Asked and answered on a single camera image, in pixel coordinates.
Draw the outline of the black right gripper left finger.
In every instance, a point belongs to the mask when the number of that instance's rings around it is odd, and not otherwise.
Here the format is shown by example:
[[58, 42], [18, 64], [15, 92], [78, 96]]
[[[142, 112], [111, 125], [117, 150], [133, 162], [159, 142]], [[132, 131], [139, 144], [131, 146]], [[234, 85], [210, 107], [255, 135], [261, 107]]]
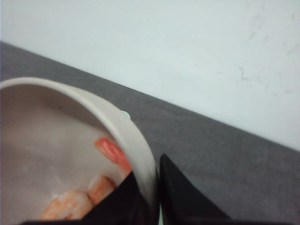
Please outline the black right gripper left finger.
[[82, 219], [26, 221], [24, 225], [145, 225], [146, 203], [134, 174], [123, 182]]

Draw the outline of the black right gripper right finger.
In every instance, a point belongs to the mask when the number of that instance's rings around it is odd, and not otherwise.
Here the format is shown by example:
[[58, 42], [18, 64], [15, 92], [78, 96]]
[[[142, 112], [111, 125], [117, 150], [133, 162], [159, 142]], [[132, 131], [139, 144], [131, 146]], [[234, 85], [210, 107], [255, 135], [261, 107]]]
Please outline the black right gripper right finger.
[[165, 225], [231, 225], [232, 220], [195, 188], [174, 162], [160, 158], [160, 200]]

